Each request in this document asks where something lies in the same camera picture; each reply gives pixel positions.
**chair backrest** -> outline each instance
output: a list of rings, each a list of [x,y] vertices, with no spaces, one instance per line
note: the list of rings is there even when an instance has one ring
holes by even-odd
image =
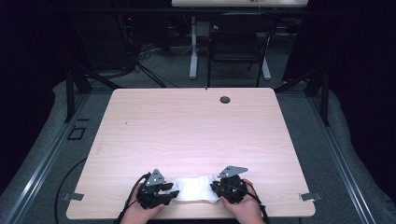
[[[275,28],[274,20],[260,12],[223,13],[209,26],[209,33],[267,33]]]

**dark backdrop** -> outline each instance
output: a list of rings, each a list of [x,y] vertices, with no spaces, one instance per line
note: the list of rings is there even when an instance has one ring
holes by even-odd
[[[303,20],[284,79],[329,62],[331,89],[340,99],[352,144],[376,184],[396,202],[396,5],[310,0],[309,10],[346,15],[339,21]]]

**desk leg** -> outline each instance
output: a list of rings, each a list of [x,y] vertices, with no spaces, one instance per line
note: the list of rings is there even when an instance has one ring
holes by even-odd
[[[268,68],[267,60],[264,58],[264,63],[262,64],[262,75],[264,76],[264,80],[271,80],[270,69]]]
[[[197,49],[197,34],[195,30],[195,17],[191,19],[191,64],[190,64],[190,78],[197,78],[197,66],[198,66],[198,49]]]

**wooden table top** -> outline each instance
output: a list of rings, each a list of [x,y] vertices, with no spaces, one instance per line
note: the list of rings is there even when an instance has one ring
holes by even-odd
[[[222,96],[231,102],[223,104]],[[312,202],[274,91],[265,88],[120,89],[113,92],[71,201],[71,219],[117,218],[132,186],[158,168],[171,182],[248,168],[269,217],[309,217]],[[227,218],[220,202],[172,201],[156,217]]]
[[[308,0],[172,0],[173,7],[306,7]]]

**person's right hand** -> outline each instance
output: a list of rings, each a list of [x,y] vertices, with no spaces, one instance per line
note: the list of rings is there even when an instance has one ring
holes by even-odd
[[[244,179],[247,182],[247,191],[253,195],[255,192],[251,186],[253,184]],[[250,195],[246,195],[245,198],[240,203],[229,203],[224,197],[220,197],[220,201],[223,203],[224,207],[230,210],[241,224],[262,224],[262,210],[255,199]]]

